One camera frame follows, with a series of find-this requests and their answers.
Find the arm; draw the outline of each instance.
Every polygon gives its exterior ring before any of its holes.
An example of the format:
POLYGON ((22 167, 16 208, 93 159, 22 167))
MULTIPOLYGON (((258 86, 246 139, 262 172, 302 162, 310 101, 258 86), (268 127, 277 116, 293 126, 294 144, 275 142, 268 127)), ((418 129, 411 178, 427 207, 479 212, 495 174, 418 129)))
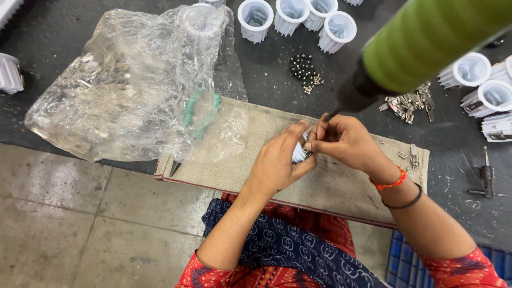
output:
MULTIPOLYGON (((400 178, 400 169, 354 117, 338 115, 329 123, 319 121, 309 133, 305 148, 362 170, 375 183, 392 184, 400 178)), ((418 193, 418 187, 409 178, 399 186, 379 191, 384 202, 395 207, 411 202, 418 193)), ((453 259, 476 248, 464 228, 426 195, 408 208, 390 211, 400 230, 423 257, 453 259)))
POLYGON ((262 147, 239 196, 197 250, 203 265, 235 269, 245 239, 268 200, 316 167, 315 157, 291 163, 293 150, 308 128, 309 124, 301 120, 262 147))

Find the blue plastic crate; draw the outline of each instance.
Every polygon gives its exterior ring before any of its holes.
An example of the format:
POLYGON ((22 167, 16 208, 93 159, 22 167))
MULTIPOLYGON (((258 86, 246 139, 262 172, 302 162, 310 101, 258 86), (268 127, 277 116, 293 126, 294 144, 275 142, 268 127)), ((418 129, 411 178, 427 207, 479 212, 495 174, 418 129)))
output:
MULTIPOLYGON (((393 232, 386 283, 395 288, 433 288, 434 280, 400 231, 393 232)), ((479 246, 496 273, 512 286, 512 253, 479 246)))

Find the red thread bracelet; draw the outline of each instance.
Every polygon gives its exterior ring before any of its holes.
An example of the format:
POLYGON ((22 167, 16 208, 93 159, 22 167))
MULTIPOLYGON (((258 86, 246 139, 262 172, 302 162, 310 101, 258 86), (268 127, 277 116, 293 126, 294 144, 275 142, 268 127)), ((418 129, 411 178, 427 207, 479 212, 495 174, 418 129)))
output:
POLYGON ((398 185, 402 184, 402 183, 403 183, 403 181, 404 181, 404 180, 406 179, 406 177, 407 177, 407 172, 406 172, 406 171, 404 171, 400 166, 397 166, 397 167, 400 169, 400 171, 401 171, 401 175, 400 175, 400 179, 398 179, 395 183, 393 183, 393 184, 391 184, 391 185, 381 185, 381 184, 377 184, 377 183, 375 183, 372 179, 370 179, 370 182, 371 182, 372 184, 374 184, 374 185, 375 185, 375 187, 377 187, 377 190, 379 190, 379 191, 380 191, 380 190, 382 190, 382 189, 385 189, 385 188, 395 187, 395 186, 398 186, 398 185))

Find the hand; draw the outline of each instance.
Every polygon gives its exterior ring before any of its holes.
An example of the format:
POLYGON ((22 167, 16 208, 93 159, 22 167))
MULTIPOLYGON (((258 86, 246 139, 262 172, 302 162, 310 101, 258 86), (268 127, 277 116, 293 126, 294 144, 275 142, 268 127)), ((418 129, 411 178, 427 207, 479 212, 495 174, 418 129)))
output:
POLYGON ((336 115, 329 123, 320 121, 308 134, 304 148, 336 158, 350 168, 368 174, 378 184, 392 184, 400 169, 382 152, 365 126, 356 118, 336 115))
POLYGON ((309 157, 299 164, 291 163, 293 150, 308 128, 309 123, 301 120, 286 128, 264 145, 256 157, 249 178, 240 193, 250 192, 262 196, 267 202, 277 192, 315 169, 315 157, 309 157))

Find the concrete floor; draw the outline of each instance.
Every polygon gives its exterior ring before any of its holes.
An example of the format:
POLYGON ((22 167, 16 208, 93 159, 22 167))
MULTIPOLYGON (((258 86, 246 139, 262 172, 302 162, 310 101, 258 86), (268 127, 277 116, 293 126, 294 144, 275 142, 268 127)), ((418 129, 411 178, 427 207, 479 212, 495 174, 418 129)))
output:
MULTIPOLYGON (((0 144, 2 287, 172 287, 213 190, 0 144)), ((384 279, 392 231, 350 221, 384 279)))

